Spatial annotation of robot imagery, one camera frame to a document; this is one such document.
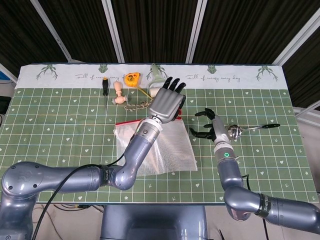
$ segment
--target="metal spoon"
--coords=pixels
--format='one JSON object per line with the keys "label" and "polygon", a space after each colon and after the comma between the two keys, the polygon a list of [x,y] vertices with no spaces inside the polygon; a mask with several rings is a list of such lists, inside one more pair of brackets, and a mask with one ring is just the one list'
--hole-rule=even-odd
{"label": "metal spoon", "polygon": [[241,128],[238,125],[230,125],[228,127],[228,136],[230,139],[238,139],[238,138],[240,138],[240,136],[244,130],[271,129],[271,128],[277,128],[279,126],[280,126],[280,124],[278,124],[278,123],[261,125],[261,126],[256,126],[256,127],[249,127],[249,128]]}

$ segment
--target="plastic bag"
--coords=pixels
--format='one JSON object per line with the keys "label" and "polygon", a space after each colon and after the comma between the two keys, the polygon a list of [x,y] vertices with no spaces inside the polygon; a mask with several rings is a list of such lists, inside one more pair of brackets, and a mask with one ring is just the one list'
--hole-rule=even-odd
{"label": "plastic bag", "polygon": [[[117,123],[116,155],[119,158],[129,144],[140,120]],[[176,119],[162,125],[162,132],[155,140],[141,164],[137,175],[149,176],[177,171],[197,171],[197,164],[184,121]],[[118,162],[124,165],[125,160]]]}

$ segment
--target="floor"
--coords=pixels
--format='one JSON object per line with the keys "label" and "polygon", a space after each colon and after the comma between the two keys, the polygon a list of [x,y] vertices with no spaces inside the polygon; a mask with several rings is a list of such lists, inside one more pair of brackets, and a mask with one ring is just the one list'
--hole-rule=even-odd
{"label": "floor", "polygon": [[[0,85],[0,96],[12,96],[11,84]],[[311,126],[304,122],[298,122],[303,144],[309,160],[313,179],[318,192],[320,192],[320,127]],[[264,240],[265,232],[261,218],[254,214],[244,222],[233,220],[224,206],[208,206],[206,209],[208,234],[211,239],[220,240],[220,229],[225,240]],[[36,221],[42,208],[36,205],[33,211],[33,219]],[[98,240],[101,230],[102,213],[90,207],[85,210],[68,212],[50,206],[38,233],[38,239],[46,240]],[[53,224],[61,238],[55,232]],[[319,240],[320,236],[294,229],[275,226],[267,223],[270,240]]]}

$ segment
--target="table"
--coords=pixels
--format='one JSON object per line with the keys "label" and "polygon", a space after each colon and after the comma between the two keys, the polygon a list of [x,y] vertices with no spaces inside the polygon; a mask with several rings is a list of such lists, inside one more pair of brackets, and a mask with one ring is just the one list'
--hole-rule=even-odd
{"label": "table", "polygon": [[[317,193],[294,116],[286,80],[279,66],[161,65],[162,76],[180,77],[187,87],[182,109],[186,129],[207,131],[205,117],[213,109],[226,125],[279,123],[281,127],[243,133],[232,143],[251,190],[273,197],[317,202]],[[141,119],[147,110],[126,111],[113,105],[110,89],[105,115],[102,78],[122,81],[140,72],[142,88],[153,76],[150,64],[32,64],[23,66],[5,123],[0,128],[0,175],[14,163],[33,161],[52,167],[108,164],[116,160],[114,125]],[[147,97],[125,87],[130,104]],[[58,194],[55,203],[224,203],[213,142],[190,142],[198,171],[138,177],[133,188],[100,187],[95,192]],[[51,191],[41,192],[39,203]]]}

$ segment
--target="robotic hand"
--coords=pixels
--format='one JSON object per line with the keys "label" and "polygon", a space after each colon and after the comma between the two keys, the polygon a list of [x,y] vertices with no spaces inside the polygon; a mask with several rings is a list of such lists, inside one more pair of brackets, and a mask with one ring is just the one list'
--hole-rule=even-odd
{"label": "robotic hand", "polygon": [[211,128],[209,132],[196,132],[192,128],[190,131],[195,137],[211,139],[215,144],[214,155],[225,191],[224,202],[231,217],[244,221],[254,213],[271,224],[320,234],[320,209],[316,206],[303,201],[255,193],[244,188],[234,150],[219,116],[208,108],[195,116],[207,116],[212,120],[212,123],[204,126]]}
{"label": "robotic hand", "polygon": [[180,92],[186,84],[176,88],[180,79],[170,85],[171,80],[169,77],[159,90],[148,110],[149,117],[141,121],[125,149],[123,166],[48,167],[36,162],[19,162],[9,167],[2,177],[0,240],[31,238],[32,211],[41,191],[75,193],[95,191],[105,185],[130,189],[138,168],[162,130],[161,124],[175,120],[185,102],[186,96]]}

